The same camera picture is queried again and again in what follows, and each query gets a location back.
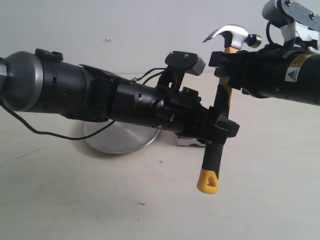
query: screw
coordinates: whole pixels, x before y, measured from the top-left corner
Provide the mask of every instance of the screw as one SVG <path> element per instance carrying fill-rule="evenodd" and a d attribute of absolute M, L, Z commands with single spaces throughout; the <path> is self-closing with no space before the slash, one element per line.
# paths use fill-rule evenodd
<path fill-rule="evenodd" d="M 315 17 L 317 16 L 317 14 L 315 12 L 311 12 L 309 17 L 313 20 Z"/>
<path fill-rule="evenodd" d="M 286 0 L 285 3 L 288 5 L 288 7 L 294 3 L 294 0 Z"/>

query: black rubber grip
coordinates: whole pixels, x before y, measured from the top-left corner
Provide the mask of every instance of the black rubber grip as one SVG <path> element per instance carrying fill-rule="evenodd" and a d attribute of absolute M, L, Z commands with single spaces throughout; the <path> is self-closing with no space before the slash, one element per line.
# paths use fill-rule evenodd
<path fill-rule="evenodd" d="M 223 145 L 211 143 L 204 150 L 202 169 L 214 171 L 218 179 L 223 149 Z"/>

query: robotic arm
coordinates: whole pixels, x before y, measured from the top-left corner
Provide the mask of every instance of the robotic arm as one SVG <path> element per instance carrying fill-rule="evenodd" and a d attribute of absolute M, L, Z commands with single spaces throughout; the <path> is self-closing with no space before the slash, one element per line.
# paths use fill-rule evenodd
<path fill-rule="evenodd" d="M 209 66 L 216 68 L 215 75 L 225 79 L 228 88 L 246 95 L 320 105 L 320 83 L 315 78 L 320 73 L 320 17 L 292 0 L 270 0 L 262 15 L 269 21 L 268 45 L 253 52 L 215 51 Z M 271 25 L 281 29 L 284 45 L 272 42 Z M 125 79 L 92 66 L 65 63 L 60 52 L 16 52 L 0 59 L 0 104 L 11 114 L 60 114 L 87 122 L 111 119 L 197 139 L 207 145 L 203 162 L 213 166 L 218 177 L 221 154 L 214 152 L 216 145 L 223 146 L 239 130 L 219 106 L 219 98 L 228 105 L 229 96 L 222 91 L 217 104 L 205 108 L 196 90 L 180 90 L 185 74 L 199 76 L 204 70 L 197 54 L 173 51 L 165 63 L 166 68 L 155 68 L 161 72 L 150 78 L 160 77 L 156 87 L 150 87 L 145 85 L 150 78 L 140 84 L 142 78 Z"/>

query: white table surface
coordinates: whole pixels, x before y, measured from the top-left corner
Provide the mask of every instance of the white table surface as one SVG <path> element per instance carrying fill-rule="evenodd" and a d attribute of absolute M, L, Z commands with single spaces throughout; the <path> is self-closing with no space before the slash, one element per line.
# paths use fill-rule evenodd
<path fill-rule="evenodd" d="M 205 73 L 183 86 L 208 106 L 217 83 Z M 81 132 L 58 115 L 22 115 Z M 1 109 L 0 240 L 319 239 L 320 108 L 235 91 L 230 118 L 240 130 L 225 145 L 219 193 L 206 195 L 196 188 L 204 149 L 175 146 L 173 133 L 112 156 L 35 135 Z"/>

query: white wall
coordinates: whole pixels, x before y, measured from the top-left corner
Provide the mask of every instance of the white wall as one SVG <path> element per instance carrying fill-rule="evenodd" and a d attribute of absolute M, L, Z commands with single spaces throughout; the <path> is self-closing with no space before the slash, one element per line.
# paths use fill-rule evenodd
<path fill-rule="evenodd" d="M 164 59 L 173 50 L 199 53 L 208 62 L 211 51 L 223 49 L 223 38 L 202 41 L 220 26 L 242 25 L 265 39 L 267 22 L 261 11 L 266 2 L 2 0 L 0 56 L 44 48 L 63 52 L 67 62 L 116 73 L 165 66 Z M 320 13 L 317 1 L 300 2 Z M 112 41 L 105 43 L 105 38 Z"/>

